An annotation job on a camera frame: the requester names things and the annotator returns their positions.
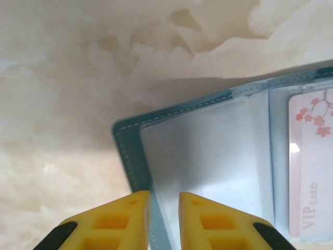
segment card holder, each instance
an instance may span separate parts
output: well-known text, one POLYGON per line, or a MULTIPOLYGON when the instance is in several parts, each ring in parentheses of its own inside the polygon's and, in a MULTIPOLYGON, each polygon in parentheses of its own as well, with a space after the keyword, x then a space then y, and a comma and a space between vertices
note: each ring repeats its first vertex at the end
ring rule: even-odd
POLYGON ((289 74, 117 122, 132 190, 152 191, 152 248, 180 248, 182 191, 263 217, 288 237, 288 102, 331 88, 331 77, 333 67, 289 74))

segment marble surface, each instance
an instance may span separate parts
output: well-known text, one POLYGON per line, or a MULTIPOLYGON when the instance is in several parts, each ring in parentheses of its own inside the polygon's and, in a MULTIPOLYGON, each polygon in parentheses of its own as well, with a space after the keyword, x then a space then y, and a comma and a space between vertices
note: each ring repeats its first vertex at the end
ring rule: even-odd
MULTIPOLYGON (((333 59, 333 1, 0 1, 0 248, 130 192, 119 118, 333 59)), ((299 249, 332 249, 332 243, 299 249)))

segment teal leather cover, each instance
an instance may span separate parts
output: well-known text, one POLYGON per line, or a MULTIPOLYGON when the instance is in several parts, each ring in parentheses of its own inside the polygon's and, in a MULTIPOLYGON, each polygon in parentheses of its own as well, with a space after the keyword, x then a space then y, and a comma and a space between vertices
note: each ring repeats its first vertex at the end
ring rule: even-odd
POLYGON ((151 191, 151 228, 150 245, 154 250, 170 250, 171 244, 161 216, 156 193, 152 185, 147 159, 140 138, 140 131, 144 126, 162 122, 187 112, 214 105, 232 98, 249 96, 267 89, 283 88, 287 86, 307 85, 310 81, 333 77, 333 67, 313 69, 285 76, 268 78, 250 82, 225 91, 176 106, 152 111, 139 116, 117 121, 112 133, 117 144, 124 169, 133 192, 140 190, 151 191))

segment pink cherry blossom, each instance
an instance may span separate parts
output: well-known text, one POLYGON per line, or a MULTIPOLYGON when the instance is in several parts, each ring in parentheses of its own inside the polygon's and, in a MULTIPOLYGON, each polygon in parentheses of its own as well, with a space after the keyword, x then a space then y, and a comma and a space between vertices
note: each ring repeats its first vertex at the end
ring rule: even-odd
POLYGON ((310 115, 305 116, 305 121, 312 121, 312 119, 313 119, 313 116, 310 116, 310 115))
POLYGON ((303 119, 302 113, 299 113, 299 114, 296 115, 296 120, 300 121, 302 119, 303 119))
POLYGON ((302 114, 302 115, 304 115, 306 112, 308 112, 309 110, 307 109, 307 108, 302 108, 301 109, 301 111, 300 111, 300 113, 302 114))
POLYGON ((325 120, 322 116, 317 116, 314 118, 314 124, 316 126, 322 126, 325 123, 325 120))
POLYGON ((321 137, 325 137, 327 135, 331 134, 330 127, 319 127, 317 129, 317 135, 320 135, 321 137))
POLYGON ((314 99, 311 101, 311 104, 316 105, 316 104, 319 103, 319 102, 320 102, 319 98, 314 98, 314 99))

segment card slot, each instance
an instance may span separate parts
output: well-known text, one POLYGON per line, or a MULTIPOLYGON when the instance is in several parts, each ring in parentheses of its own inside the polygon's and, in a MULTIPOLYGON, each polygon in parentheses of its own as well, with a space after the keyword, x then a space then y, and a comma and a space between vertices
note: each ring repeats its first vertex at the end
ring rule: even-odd
POLYGON ((151 125, 142 129, 141 138, 175 249, 180 248, 179 192, 193 192, 273 222, 267 92, 151 125))
POLYGON ((269 90, 275 227, 292 241, 299 239, 290 238, 289 233, 289 100, 331 87, 333 81, 329 78, 269 90))

